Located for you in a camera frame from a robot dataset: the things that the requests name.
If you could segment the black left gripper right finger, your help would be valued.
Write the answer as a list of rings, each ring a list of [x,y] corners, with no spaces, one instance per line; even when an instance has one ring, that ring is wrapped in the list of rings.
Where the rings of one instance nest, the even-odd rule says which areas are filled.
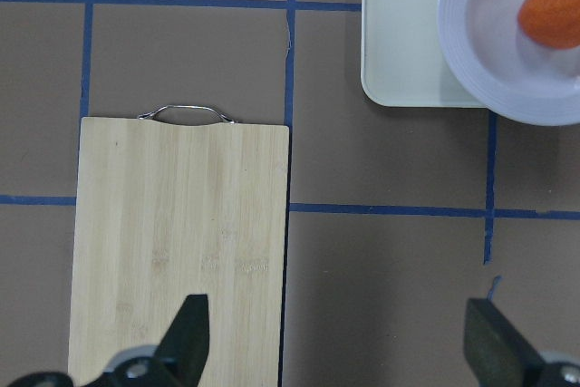
[[[534,386],[546,363],[488,299],[466,304],[463,354],[481,386]]]

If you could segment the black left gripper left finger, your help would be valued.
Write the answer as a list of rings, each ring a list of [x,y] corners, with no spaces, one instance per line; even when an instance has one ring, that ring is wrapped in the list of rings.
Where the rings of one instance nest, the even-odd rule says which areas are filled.
[[[198,386],[209,353],[208,296],[188,295],[153,356],[181,386]]]

